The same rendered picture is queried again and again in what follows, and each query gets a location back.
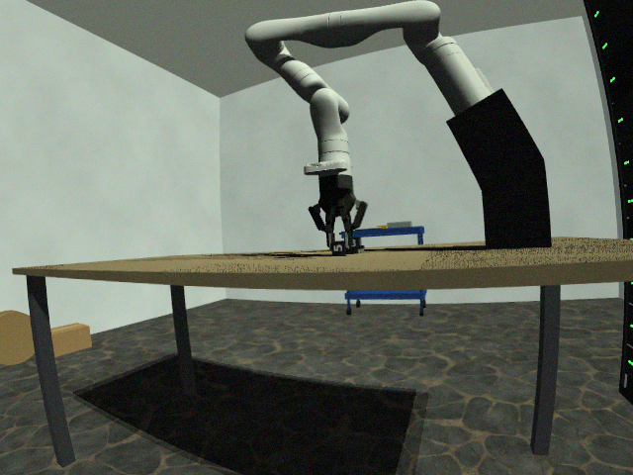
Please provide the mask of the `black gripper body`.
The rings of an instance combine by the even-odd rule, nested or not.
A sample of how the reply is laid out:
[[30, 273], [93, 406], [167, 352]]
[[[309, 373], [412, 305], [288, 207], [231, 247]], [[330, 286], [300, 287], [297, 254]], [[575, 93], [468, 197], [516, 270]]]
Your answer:
[[353, 193], [353, 180], [351, 175], [336, 174], [321, 177], [319, 180], [319, 200], [318, 204], [326, 212], [326, 202], [332, 202], [331, 217], [341, 217], [338, 207], [338, 200], [343, 200], [346, 214], [349, 214], [355, 205]]

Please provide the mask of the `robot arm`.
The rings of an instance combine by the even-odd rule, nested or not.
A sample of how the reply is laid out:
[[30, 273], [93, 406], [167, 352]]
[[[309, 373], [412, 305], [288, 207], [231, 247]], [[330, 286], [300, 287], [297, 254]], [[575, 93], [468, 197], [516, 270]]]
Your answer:
[[308, 65], [295, 60], [283, 41], [343, 48], [355, 46], [380, 31], [403, 28], [407, 46], [424, 64], [456, 116], [495, 91], [455, 40], [440, 35], [439, 26], [439, 7], [430, 1], [416, 0], [263, 21], [246, 31], [245, 40], [256, 58], [280, 74], [302, 99], [311, 101], [318, 163], [306, 164], [306, 175], [318, 175], [318, 179], [336, 174], [352, 176], [348, 137], [341, 127], [349, 117], [349, 106]]

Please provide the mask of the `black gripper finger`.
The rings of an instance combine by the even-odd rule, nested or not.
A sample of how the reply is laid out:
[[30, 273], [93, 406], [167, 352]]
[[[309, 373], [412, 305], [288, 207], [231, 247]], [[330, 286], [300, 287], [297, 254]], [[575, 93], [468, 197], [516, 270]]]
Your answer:
[[354, 204], [356, 205], [356, 216], [351, 224], [351, 216], [350, 213], [346, 214], [346, 209], [343, 200], [338, 200], [338, 207], [340, 210], [341, 219], [344, 225], [345, 233], [344, 233], [344, 241], [345, 241], [345, 249], [350, 249], [353, 245], [353, 230], [360, 228], [363, 217], [365, 215], [368, 204], [364, 201], [359, 201], [355, 199]]
[[312, 207], [309, 207], [309, 212], [316, 224], [317, 229], [326, 233], [326, 245], [327, 247], [329, 247], [329, 250], [331, 250], [331, 242], [335, 241], [335, 236], [333, 233], [335, 218], [331, 217], [332, 202], [326, 202], [325, 224], [320, 216], [320, 205], [318, 203]]

